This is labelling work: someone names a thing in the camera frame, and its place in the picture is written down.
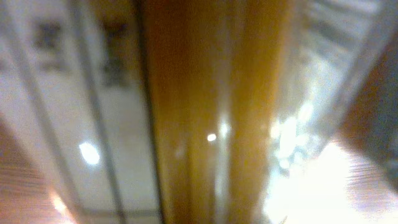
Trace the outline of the orange pasta packet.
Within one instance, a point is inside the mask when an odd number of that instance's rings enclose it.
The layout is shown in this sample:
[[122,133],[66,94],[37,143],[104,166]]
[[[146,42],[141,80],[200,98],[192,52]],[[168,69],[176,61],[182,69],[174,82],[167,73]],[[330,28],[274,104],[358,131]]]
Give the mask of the orange pasta packet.
[[2,223],[396,223],[397,2],[1,1]]

